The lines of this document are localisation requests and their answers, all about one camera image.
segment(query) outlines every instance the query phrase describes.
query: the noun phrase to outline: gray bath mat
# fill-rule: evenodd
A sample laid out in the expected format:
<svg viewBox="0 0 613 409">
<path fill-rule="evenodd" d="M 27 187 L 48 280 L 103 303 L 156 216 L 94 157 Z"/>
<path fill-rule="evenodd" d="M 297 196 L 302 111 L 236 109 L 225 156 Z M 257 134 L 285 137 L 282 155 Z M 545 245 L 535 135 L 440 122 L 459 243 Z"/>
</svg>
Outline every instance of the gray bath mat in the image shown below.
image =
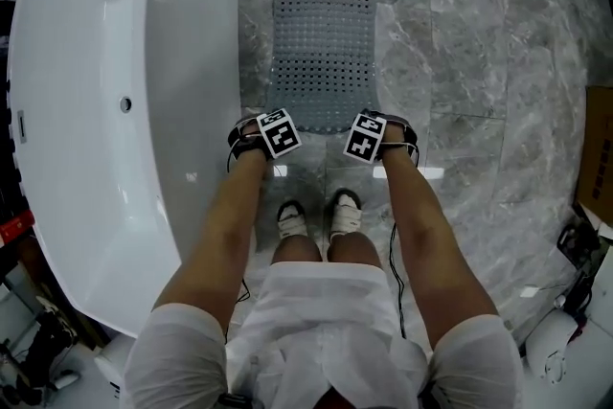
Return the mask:
<svg viewBox="0 0 613 409">
<path fill-rule="evenodd" d="M 284 107 L 299 130 L 347 131 L 375 92 L 373 0 L 274 0 L 266 110 Z"/>
</svg>

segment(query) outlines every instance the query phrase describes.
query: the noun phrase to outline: person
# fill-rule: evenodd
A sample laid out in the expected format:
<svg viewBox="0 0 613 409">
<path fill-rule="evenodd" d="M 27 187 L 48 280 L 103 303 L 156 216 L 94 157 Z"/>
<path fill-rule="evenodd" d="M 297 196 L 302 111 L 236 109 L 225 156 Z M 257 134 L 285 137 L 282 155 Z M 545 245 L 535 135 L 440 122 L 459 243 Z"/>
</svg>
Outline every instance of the person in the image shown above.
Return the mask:
<svg viewBox="0 0 613 409">
<path fill-rule="evenodd" d="M 388 124 L 385 142 L 401 142 Z M 281 243 L 257 302 L 225 344 L 262 180 L 259 149 L 221 183 L 202 238 L 157 300 L 126 363 L 122 407 L 506 409 L 521 407 L 518 350 L 468 267 L 406 148 L 383 153 L 402 261 L 433 355 L 400 335 L 359 197 L 334 198 L 327 260 L 302 207 L 278 214 Z"/>
</svg>

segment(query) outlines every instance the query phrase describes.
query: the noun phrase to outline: bathtub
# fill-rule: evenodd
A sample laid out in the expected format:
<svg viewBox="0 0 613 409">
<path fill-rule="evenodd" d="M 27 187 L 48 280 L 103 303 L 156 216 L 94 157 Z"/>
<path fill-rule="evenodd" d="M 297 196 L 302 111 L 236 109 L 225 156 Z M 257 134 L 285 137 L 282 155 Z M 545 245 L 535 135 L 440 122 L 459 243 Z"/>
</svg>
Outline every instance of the bathtub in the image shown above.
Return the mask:
<svg viewBox="0 0 613 409">
<path fill-rule="evenodd" d="M 225 173 L 238 0 L 17 0 L 8 79 L 45 257 L 75 308 L 136 336 Z"/>
</svg>

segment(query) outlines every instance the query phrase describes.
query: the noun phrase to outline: tile grout line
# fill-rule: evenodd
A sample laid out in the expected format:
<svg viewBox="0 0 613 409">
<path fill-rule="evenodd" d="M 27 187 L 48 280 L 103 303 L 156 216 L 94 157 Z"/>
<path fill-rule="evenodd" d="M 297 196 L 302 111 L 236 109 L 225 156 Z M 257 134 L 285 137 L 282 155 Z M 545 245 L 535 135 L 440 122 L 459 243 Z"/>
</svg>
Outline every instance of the tile grout line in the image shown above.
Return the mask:
<svg viewBox="0 0 613 409">
<path fill-rule="evenodd" d="M 492 116 L 481 116 L 481 115 L 476 115 L 476 114 L 466 114 L 466 113 L 453 113 L 453 112 L 443 112 L 443 111 L 430 111 L 430 113 L 432 114 L 441 114 L 441 115 L 449 115 L 449 116 L 465 116 L 467 118 L 479 118 L 481 120 L 494 120 L 494 121 L 498 121 L 498 122 L 504 122 L 507 120 L 507 118 L 494 118 Z"/>
<path fill-rule="evenodd" d="M 496 177 L 494 179 L 494 185 L 491 191 L 491 197 L 489 198 L 489 202 L 495 202 L 494 197 L 496 196 L 496 191 L 498 190 L 498 183 L 500 177 L 500 171 L 502 169 L 502 152 L 505 147 L 505 135 L 507 133 L 507 124 L 509 117 L 509 34 L 507 32 L 507 2 L 506 0 L 500 0 L 502 7 L 502 33 L 505 39 L 505 117 L 501 118 L 503 123 L 503 131 L 502 138 L 500 139 L 500 153 L 498 155 L 498 169 L 496 170 Z"/>
<path fill-rule="evenodd" d="M 430 12 L 430 48 L 432 50 L 431 55 L 434 55 L 434 19 L 433 19 L 433 14 L 432 14 L 432 0 L 428 0 L 428 11 Z M 433 78 L 432 78 L 432 73 L 430 74 L 430 84 L 429 84 L 429 99 L 430 99 L 430 108 L 429 108 L 429 115 L 428 115 L 428 131 L 427 131 L 427 135 L 426 135 L 426 143 L 425 143 L 425 155 L 423 156 L 423 164 L 421 164 L 423 167 L 425 167 L 428 163 L 428 148 L 430 146 L 430 131 L 432 129 L 432 84 L 433 84 Z"/>
</svg>

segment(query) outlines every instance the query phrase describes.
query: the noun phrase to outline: foot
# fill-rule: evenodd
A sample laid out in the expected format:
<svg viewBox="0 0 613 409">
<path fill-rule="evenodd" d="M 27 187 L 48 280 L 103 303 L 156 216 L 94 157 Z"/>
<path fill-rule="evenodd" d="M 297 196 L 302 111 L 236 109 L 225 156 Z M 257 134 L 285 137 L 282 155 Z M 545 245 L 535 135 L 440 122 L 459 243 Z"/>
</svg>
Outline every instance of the foot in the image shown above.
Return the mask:
<svg viewBox="0 0 613 409">
<path fill-rule="evenodd" d="M 287 201 L 281 205 L 277 212 L 277 225 L 281 239 L 290 236 L 308 237 L 305 210 L 298 201 Z"/>
<path fill-rule="evenodd" d="M 362 207 L 360 199 L 353 191 L 339 190 L 333 200 L 332 221 L 329 231 L 329 243 L 336 236 L 344 236 L 360 230 Z"/>
</svg>

